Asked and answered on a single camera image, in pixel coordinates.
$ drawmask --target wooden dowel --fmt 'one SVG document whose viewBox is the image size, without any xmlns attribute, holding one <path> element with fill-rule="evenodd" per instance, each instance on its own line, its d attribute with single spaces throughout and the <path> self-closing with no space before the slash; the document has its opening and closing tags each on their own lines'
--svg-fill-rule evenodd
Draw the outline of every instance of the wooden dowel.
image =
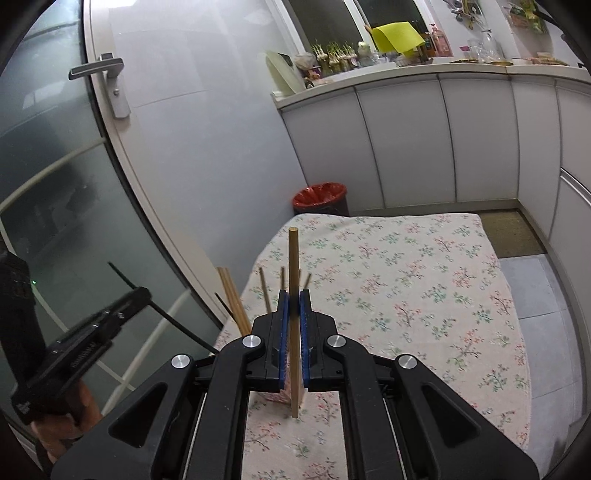
<svg viewBox="0 0 591 480">
<path fill-rule="evenodd" d="M 312 278 L 312 274 L 308 273 L 308 276 L 306 277 L 306 282 L 304 282 L 304 287 L 302 288 L 302 290 L 306 290 L 308 288 L 311 278 Z"/>
<path fill-rule="evenodd" d="M 248 321 L 248 316 L 246 315 L 242 302 L 240 301 L 240 296 L 236 291 L 236 285 L 234 285 L 230 271 L 225 267 L 218 267 L 217 271 L 220 275 L 220 279 L 222 280 L 222 285 L 224 291 L 226 292 L 230 309 L 234 314 L 234 321 L 238 325 L 238 330 L 240 330 L 240 335 L 250 335 L 251 324 Z"/>
<path fill-rule="evenodd" d="M 271 313 L 271 300 L 269 300 L 269 292 L 267 292 L 267 282 L 265 281 L 265 274 L 262 270 L 262 267 L 259 267 L 259 275 L 261 276 L 262 296 L 265 299 L 265 307 L 267 308 L 267 313 Z"/>
<path fill-rule="evenodd" d="M 296 419 L 300 411 L 304 387 L 301 381 L 300 352 L 300 252 L 298 229 L 290 227 L 288 231 L 288 275 L 289 275 L 289 354 L 291 380 L 291 416 Z"/>
</svg>

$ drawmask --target windowsill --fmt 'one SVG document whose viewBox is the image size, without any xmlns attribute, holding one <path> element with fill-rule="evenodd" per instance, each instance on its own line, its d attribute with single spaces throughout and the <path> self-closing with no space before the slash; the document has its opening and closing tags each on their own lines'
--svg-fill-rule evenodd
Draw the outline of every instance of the windowsill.
<svg viewBox="0 0 591 480">
<path fill-rule="evenodd" d="M 503 67 L 499 65 L 488 65 L 482 63 L 450 63 L 457 60 L 452 57 L 433 59 L 432 64 L 415 65 L 408 67 L 397 67 L 395 63 L 384 63 L 352 70 L 351 72 L 338 73 L 329 77 L 330 83 L 318 85 L 307 89 L 305 92 L 296 93 L 291 96 L 283 97 L 277 95 L 278 92 L 272 92 L 271 97 L 278 110 L 313 99 L 314 97 L 348 87 L 355 87 L 364 83 L 376 82 L 378 80 L 387 80 L 396 77 L 407 77 L 414 75 L 438 74 L 438 73 L 482 73 L 482 74 L 501 74 L 501 75 L 542 75 L 548 77 L 557 77 L 578 82 L 591 84 L 591 76 L 586 69 L 555 65 L 516 65 Z"/>
</svg>

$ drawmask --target tiled floor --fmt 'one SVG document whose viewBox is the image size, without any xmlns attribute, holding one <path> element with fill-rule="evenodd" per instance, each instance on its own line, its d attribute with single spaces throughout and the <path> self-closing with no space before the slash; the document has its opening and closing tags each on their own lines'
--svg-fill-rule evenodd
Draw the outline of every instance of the tiled floor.
<svg viewBox="0 0 591 480">
<path fill-rule="evenodd" d="M 501 270 L 511 286 L 530 364 L 527 453 L 544 475 L 564 452 L 569 425 L 583 413 L 579 347 L 547 255 L 502 258 Z"/>
</svg>

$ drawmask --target red trash bin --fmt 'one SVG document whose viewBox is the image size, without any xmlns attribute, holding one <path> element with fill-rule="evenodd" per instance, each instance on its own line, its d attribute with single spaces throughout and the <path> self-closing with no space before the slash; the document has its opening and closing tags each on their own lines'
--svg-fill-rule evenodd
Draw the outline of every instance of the red trash bin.
<svg viewBox="0 0 591 480">
<path fill-rule="evenodd" d="M 291 201 L 294 213 L 326 213 L 349 216 L 347 187 L 342 183 L 320 183 L 300 190 Z"/>
</svg>

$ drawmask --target blue gripper pad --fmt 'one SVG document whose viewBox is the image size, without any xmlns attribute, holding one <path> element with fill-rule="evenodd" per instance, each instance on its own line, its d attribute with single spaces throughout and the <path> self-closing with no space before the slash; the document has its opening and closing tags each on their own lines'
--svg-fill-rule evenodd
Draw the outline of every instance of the blue gripper pad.
<svg viewBox="0 0 591 480">
<path fill-rule="evenodd" d="M 304 302 L 304 291 L 300 292 L 300 341 L 301 341 L 301 377 L 304 388 L 310 382 L 310 354 L 308 350 L 308 323 Z"/>
<path fill-rule="evenodd" d="M 281 316 L 281 343 L 279 348 L 279 385 L 285 388 L 285 369 L 287 367 L 287 325 L 289 323 L 290 296 L 285 292 L 283 313 Z"/>
</svg>

